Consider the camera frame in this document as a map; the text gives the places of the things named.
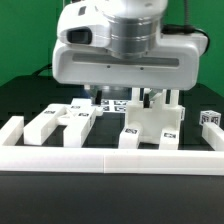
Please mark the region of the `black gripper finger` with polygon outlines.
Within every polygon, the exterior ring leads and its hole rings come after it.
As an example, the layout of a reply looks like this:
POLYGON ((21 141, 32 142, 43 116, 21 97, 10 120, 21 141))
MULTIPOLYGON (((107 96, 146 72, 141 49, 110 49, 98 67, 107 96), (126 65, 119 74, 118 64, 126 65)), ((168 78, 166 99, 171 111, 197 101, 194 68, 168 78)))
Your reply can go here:
POLYGON ((90 86, 90 96, 94 105, 100 105, 102 100, 102 88, 100 86, 90 86))
POLYGON ((143 90, 143 107, 149 108, 150 103, 159 97, 160 91, 157 89, 145 88, 143 90))

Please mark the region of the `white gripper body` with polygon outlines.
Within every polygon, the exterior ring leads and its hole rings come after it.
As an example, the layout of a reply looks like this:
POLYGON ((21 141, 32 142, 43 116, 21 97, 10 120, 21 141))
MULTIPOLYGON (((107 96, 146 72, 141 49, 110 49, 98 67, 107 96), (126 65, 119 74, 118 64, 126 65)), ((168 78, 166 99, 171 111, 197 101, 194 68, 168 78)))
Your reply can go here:
POLYGON ((53 77, 64 84, 188 90, 208 38, 163 26, 165 3, 71 3, 57 25, 53 77))

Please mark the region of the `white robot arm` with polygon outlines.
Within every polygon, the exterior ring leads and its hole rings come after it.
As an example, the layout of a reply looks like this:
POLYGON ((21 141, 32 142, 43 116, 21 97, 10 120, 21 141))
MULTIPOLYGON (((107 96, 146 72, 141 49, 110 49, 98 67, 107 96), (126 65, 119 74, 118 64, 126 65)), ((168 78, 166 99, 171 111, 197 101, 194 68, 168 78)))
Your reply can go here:
POLYGON ((82 0, 63 9, 52 56, 63 84, 189 90, 208 38, 164 27, 168 0, 82 0))

